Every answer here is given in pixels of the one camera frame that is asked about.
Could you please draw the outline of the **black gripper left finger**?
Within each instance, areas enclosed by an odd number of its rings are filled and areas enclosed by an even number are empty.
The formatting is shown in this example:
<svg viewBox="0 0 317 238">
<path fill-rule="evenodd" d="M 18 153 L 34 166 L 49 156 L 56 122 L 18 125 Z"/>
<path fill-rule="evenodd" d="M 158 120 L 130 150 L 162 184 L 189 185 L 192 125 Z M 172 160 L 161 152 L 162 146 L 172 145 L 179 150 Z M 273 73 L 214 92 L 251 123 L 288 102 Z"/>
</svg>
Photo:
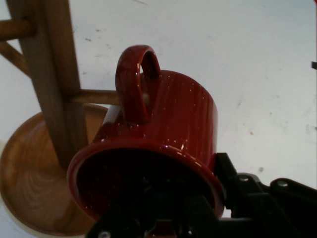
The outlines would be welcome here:
<svg viewBox="0 0 317 238">
<path fill-rule="evenodd" d="M 218 234 L 213 188 L 196 175 L 146 179 L 114 199 L 88 238 L 211 238 Z"/>
</svg>

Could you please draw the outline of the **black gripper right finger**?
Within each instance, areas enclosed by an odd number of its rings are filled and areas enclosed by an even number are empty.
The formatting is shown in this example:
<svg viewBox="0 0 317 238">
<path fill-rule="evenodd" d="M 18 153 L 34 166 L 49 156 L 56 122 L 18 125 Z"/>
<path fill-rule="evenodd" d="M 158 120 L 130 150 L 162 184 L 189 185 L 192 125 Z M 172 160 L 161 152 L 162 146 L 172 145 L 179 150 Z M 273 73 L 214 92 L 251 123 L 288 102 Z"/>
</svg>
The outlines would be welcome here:
<svg viewBox="0 0 317 238">
<path fill-rule="evenodd" d="M 254 174 L 238 173 L 226 153 L 218 153 L 215 174 L 231 217 L 220 219 L 226 238 L 315 238 L 317 191 L 288 178 L 264 185 Z"/>
</svg>

